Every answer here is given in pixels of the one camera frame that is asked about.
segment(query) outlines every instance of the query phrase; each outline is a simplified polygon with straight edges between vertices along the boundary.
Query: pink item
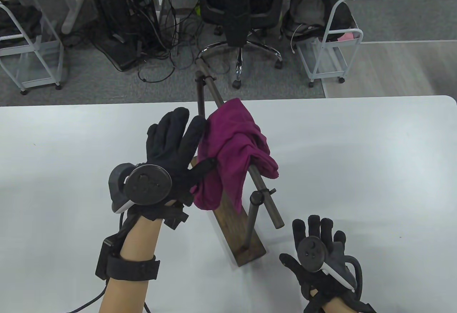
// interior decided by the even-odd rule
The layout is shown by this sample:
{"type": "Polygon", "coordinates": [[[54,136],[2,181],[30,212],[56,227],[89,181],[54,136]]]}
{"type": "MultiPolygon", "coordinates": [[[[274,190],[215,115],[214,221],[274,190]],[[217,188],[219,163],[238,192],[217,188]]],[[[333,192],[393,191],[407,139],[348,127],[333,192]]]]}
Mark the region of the pink item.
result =
{"type": "Polygon", "coordinates": [[[240,99],[227,101],[210,115],[208,122],[197,159],[216,157],[217,168],[194,187],[194,203],[200,209],[215,210],[224,189],[240,213],[243,184],[250,164],[255,164],[261,175],[269,179],[279,176],[278,164],[270,157],[266,137],[240,99]]]}
{"type": "Polygon", "coordinates": [[[347,32],[338,38],[338,41],[345,41],[345,40],[354,40],[354,34],[352,32],[347,32]]]}

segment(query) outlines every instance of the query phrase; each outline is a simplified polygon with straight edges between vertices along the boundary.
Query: chair base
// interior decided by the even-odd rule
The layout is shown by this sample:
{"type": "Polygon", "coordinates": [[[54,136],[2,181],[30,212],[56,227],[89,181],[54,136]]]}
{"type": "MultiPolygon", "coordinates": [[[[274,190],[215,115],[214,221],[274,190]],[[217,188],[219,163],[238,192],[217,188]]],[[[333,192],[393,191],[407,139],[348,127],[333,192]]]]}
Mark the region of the chair base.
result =
{"type": "MultiPolygon", "coordinates": [[[[268,52],[272,55],[274,55],[277,60],[275,63],[275,68],[276,69],[282,69],[282,56],[281,53],[279,53],[278,50],[268,46],[264,45],[261,43],[257,43],[255,41],[247,41],[246,45],[248,46],[253,46],[255,48],[264,50],[265,52],[268,52]]],[[[220,41],[217,43],[213,43],[210,45],[207,45],[203,50],[200,51],[199,55],[197,58],[201,58],[206,52],[209,50],[214,50],[219,47],[226,47],[228,46],[227,41],[220,41]]],[[[243,47],[238,48],[238,55],[236,57],[236,63],[235,63],[235,81],[233,81],[232,87],[234,89],[240,89],[241,88],[241,74],[243,72],[243,47]]]]}

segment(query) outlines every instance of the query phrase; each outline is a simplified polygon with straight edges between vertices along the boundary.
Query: chrome chair leg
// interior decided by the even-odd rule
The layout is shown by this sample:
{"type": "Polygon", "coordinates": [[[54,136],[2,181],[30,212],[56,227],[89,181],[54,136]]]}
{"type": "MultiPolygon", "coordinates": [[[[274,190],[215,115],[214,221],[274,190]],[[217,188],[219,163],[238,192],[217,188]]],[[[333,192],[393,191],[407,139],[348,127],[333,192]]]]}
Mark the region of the chrome chair leg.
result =
{"type": "Polygon", "coordinates": [[[236,80],[241,81],[241,73],[243,71],[243,48],[238,48],[238,57],[236,57],[236,67],[235,67],[235,75],[236,80]]]}
{"type": "Polygon", "coordinates": [[[241,88],[241,73],[243,72],[243,48],[238,48],[238,56],[236,57],[235,77],[232,87],[235,89],[241,88]]]}
{"type": "Polygon", "coordinates": [[[201,50],[199,52],[199,55],[197,56],[197,58],[201,58],[201,56],[203,56],[203,54],[209,50],[215,49],[217,47],[224,47],[224,46],[227,46],[226,41],[218,41],[217,43],[212,43],[210,45],[207,45],[203,50],[201,50]]]}
{"type": "Polygon", "coordinates": [[[276,49],[273,49],[272,47],[268,46],[268,45],[264,45],[264,44],[261,44],[261,43],[257,43],[255,41],[247,41],[246,42],[247,45],[251,45],[253,47],[256,47],[258,49],[261,49],[261,50],[264,50],[266,52],[269,52],[269,53],[272,53],[273,55],[276,56],[276,58],[282,62],[282,56],[281,56],[281,53],[279,53],[278,50],[276,49]]]}

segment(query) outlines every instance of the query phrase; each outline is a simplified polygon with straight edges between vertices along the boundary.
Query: vr controller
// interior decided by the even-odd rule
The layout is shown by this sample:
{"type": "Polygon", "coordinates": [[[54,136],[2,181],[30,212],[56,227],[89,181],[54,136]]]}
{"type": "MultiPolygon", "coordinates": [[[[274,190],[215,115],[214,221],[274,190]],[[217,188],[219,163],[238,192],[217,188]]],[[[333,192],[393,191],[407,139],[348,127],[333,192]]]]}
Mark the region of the vr controller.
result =
{"type": "Polygon", "coordinates": [[[297,248],[298,260],[309,272],[322,272],[332,276],[344,287],[353,292],[361,291],[357,287],[357,282],[361,284],[361,266],[358,260],[352,256],[344,255],[344,247],[341,242],[333,243],[333,252],[328,254],[323,242],[315,237],[304,238],[297,248]],[[349,271],[346,263],[352,264],[356,271],[356,276],[349,271]]]}
{"type": "Polygon", "coordinates": [[[108,186],[111,209],[122,213],[133,205],[154,205],[167,197],[171,177],[158,165],[123,163],[111,171],[108,186]]]}

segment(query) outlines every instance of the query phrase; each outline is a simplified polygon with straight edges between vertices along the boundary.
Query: metal pole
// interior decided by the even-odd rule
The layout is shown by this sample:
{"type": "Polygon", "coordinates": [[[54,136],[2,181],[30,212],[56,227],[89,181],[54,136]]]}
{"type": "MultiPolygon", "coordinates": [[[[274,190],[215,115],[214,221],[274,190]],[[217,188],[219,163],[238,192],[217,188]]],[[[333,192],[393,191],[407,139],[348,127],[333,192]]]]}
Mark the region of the metal pole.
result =
{"type": "MultiPolygon", "coordinates": [[[[196,78],[204,76],[201,71],[197,71],[195,74],[196,78]]],[[[204,93],[204,83],[196,79],[197,84],[197,105],[199,106],[199,115],[205,117],[205,93],[204,93]]]]}
{"type": "Polygon", "coordinates": [[[246,226],[246,237],[243,247],[249,249],[251,238],[256,224],[258,206],[263,203],[264,195],[261,192],[253,192],[249,198],[251,204],[249,205],[248,224],[246,226]]]}
{"type": "Polygon", "coordinates": [[[256,185],[257,190],[263,193],[265,199],[265,208],[268,212],[268,215],[270,216],[271,221],[273,222],[273,225],[276,229],[284,227],[284,221],[282,220],[281,215],[279,214],[279,211],[276,208],[273,199],[271,198],[270,192],[266,190],[265,182],[263,181],[260,172],[258,172],[258,168],[255,165],[251,165],[249,166],[248,171],[251,175],[252,181],[256,185]]]}
{"type": "MultiPolygon", "coordinates": [[[[213,79],[210,77],[208,68],[204,61],[202,59],[197,59],[195,61],[196,65],[199,67],[199,70],[205,75],[208,76],[205,80],[205,83],[212,95],[212,98],[214,99],[214,102],[216,102],[217,107],[221,107],[224,104],[224,100],[222,99],[221,94],[219,94],[219,91],[216,88],[216,84],[214,83],[213,79]]],[[[276,205],[273,202],[273,199],[271,198],[270,193],[268,192],[268,189],[265,185],[265,182],[263,181],[262,176],[258,172],[258,169],[255,165],[251,165],[248,168],[249,174],[252,178],[252,181],[256,185],[256,188],[259,192],[262,192],[265,197],[265,208],[268,211],[268,215],[271,218],[271,221],[273,222],[273,225],[275,228],[282,228],[284,226],[284,221],[281,218],[281,215],[279,214],[278,209],[276,208],[276,205]]]]}

